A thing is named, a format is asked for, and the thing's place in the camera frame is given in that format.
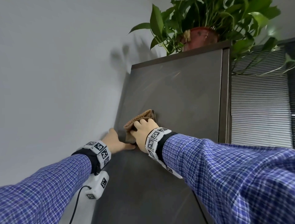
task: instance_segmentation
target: left hand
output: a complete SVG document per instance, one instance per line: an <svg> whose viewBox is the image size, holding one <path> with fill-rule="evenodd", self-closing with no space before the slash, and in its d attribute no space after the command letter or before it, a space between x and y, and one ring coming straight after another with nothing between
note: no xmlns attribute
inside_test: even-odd
<svg viewBox="0 0 295 224"><path fill-rule="evenodd" d="M120 142L118 134L113 128L109 129L109 133L103 138L102 142L106 144L111 154L114 154L122 150L135 149L135 145Z"/></svg>

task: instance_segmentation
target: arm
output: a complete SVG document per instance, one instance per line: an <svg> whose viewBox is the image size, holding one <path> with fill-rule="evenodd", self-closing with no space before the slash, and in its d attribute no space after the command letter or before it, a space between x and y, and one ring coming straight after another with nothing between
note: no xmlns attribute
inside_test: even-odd
<svg viewBox="0 0 295 224"><path fill-rule="evenodd" d="M147 136L159 126L152 119L134 126L131 134L147 152ZM295 150L216 144L181 134L162 139L158 159L183 177L217 224L295 223Z"/></svg>
<svg viewBox="0 0 295 224"><path fill-rule="evenodd" d="M110 129L102 141L112 154L135 148L120 142L114 129ZM90 173L94 173L97 164L96 154L76 154L41 168L16 185L1 187L0 223L57 224L67 204Z"/></svg>

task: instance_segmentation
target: potted plant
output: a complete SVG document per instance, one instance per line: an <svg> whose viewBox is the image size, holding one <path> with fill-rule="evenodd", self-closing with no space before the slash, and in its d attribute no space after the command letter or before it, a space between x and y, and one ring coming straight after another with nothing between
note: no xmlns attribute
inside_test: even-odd
<svg viewBox="0 0 295 224"><path fill-rule="evenodd" d="M150 22L138 24L130 32L150 29L154 36L150 48L160 45L167 55L231 40L233 69L242 57L253 51L257 45L255 38L269 20L281 14L277 6L270 6L272 0L171 0L171 3L173 6L164 12L153 5ZM274 32L269 31L264 41L266 39L262 52L279 49ZM235 74L244 74L265 59L260 56L258 54L246 69ZM295 60L286 55L286 64L289 63L290 70Z"/></svg>

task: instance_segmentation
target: black wrist strap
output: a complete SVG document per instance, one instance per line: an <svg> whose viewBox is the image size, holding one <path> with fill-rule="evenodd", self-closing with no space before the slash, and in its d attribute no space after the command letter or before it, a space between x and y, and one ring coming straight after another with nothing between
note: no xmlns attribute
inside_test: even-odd
<svg viewBox="0 0 295 224"><path fill-rule="evenodd" d="M99 172L101 171L100 164L97 159L97 155L94 152L92 152L90 149L82 148L82 149L79 149L78 151L75 151L72 155L76 155L76 154L86 155L91 162L91 173L94 173L94 175L99 174Z"/></svg>
<svg viewBox="0 0 295 224"><path fill-rule="evenodd" d="M162 161L164 164L165 164L165 162L164 162L163 154L162 154L164 144L165 144L165 142L168 140L168 138L170 138L171 136L173 136L173 135L175 135L175 134L177 134L177 133L176 133L176 132L170 132L170 133L164 135L163 138L158 142L158 146L157 146L156 154L157 154L159 160Z"/></svg>

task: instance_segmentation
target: hand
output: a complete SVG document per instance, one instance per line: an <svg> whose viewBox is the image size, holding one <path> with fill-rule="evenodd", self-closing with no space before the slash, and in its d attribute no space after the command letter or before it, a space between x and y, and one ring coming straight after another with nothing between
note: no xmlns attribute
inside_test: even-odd
<svg viewBox="0 0 295 224"><path fill-rule="evenodd" d="M145 149L145 141L147 139L148 134L155 128L158 128L159 126L154 122L153 119L146 120L141 119L139 122L134 122L134 126L137 128L137 131L131 131L133 137L136 139L136 143L139 147L139 149L145 153L148 153Z"/></svg>
<svg viewBox="0 0 295 224"><path fill-rule="evenodd" d="M109 133L104 137L102 142L106 144L111 154L114 154L122 150L135 149L135 145L125 144L123 142L120 142L118 138L118 134L113 128L109 129Z"/></svg>

